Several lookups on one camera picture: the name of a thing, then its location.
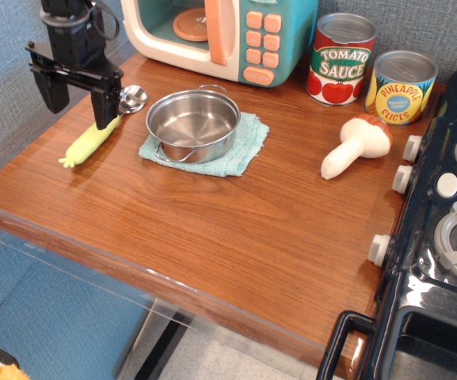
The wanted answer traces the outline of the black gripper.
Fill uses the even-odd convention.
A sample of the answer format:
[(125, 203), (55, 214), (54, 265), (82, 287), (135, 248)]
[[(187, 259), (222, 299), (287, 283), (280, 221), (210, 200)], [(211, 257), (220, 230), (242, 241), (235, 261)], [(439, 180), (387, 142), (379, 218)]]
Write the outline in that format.
[(90, 91), (98, 130), (104, 130), (118, 113), (122, 71), (105, 54), (118, 37), (120, 23), (105, 31), (102, 13), (42, 13), (47, 42), (29, 41), (30, 68), (47, 108), (54, 114), (70, 103), (69, 86)]

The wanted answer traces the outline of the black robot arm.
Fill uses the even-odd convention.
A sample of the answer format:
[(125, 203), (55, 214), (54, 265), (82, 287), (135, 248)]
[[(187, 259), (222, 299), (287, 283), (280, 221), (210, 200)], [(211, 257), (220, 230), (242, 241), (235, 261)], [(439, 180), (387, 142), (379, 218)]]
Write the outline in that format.
[(29, 41), (30, 69), (48, 109), (57, 114), (70, 103), (69, 86), (90, 92), (95, 122), (105, 129), (116, 118), (123, 71), (105, 54), (106, 41), (120, 31), (105, 33), (103, 15), (114, 13), (101, 1), (42, 1), (40, 19), (47, 42)]

